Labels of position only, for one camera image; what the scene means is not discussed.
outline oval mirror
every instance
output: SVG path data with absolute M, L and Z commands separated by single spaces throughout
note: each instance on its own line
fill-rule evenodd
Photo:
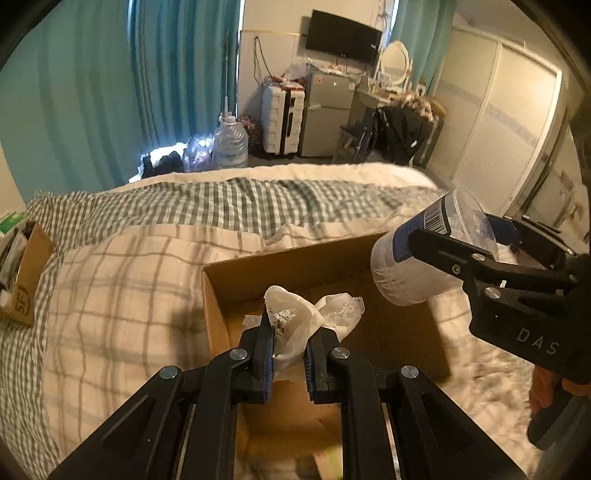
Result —
M 408 50 L 400 40 L 392 42 L 382 52 L 380 71 L 389 77 L 390 86 L 400 85 L 410 74 Z

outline cardboard box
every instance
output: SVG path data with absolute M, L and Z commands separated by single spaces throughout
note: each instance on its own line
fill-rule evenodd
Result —
M 325 295 L 361 296 L 365 313 L 342 342 L 373 365 L 396 370 L 412 364 L 435 381 L 449 377 L 437 326 L 426 303 L 397 307 L 379 293 L 369 268 L 381 236 L 365 235 L 205 266 L 203 301 L 211 358 L 238 345 L 246 314 L 261 314 L 263 295 L 279 285 L 312 303 Z M 275 382 L 271 401 L 243 405 L 236 447 L 256 458 L 292 458 L 341 442 L 337 405 L 314 405 L 305 382 Z
M 6 308 L 0 308 L 0 313 L 28 326 L 35 324 L 35 292 L 53 250 L 53 242 L 41 225 L 36 223 L 22 255 L 17 279 L 11 290 L 11 301 Z

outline teal curtain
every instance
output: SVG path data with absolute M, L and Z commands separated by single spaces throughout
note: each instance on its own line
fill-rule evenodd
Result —
M 0 70 L 0 141 L 35 190 L 127 183 L 153 148 L 213 133 L 236 98 L 239 0 L 63 0 Z
M 455 11 L 455 0 L 400 0 L 398 4 L 390 42 L 404 43 L 413 60 L 413 86 L 423 78 L 429 93 L 443 64 Z
M 135 0 L 129 45 L 144 144 L 211 134 L 236 105 L 239 0 Z

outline wall-mounted tv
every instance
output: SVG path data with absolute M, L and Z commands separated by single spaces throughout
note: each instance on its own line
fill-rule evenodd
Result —
M 369 65 L 378 57 L 380 30 L 338 15 L 314 10 L 306 50 L 340 55 Z

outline plastic bottle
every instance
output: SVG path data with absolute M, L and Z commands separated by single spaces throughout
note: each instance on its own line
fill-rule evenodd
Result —
M 211 155 L 211 138 L 191 135 L 182 156 L 185 173 L 210 170 Z
M 459 278 L 412 256 L 408 236 L 418 228 L 483 248 L 498 259 L 495 234 L 486 215 L 466 189 L 456 188 L 375 243 L 371 254 L 374 282 L 396 305 L 421 303 L 462 285 Z
M 220 113 L 220 127 L 213 137 L 213 162 L 218 168 L 241 168 L 248 164 L 248 134 L 236 117 L 225 111 Z

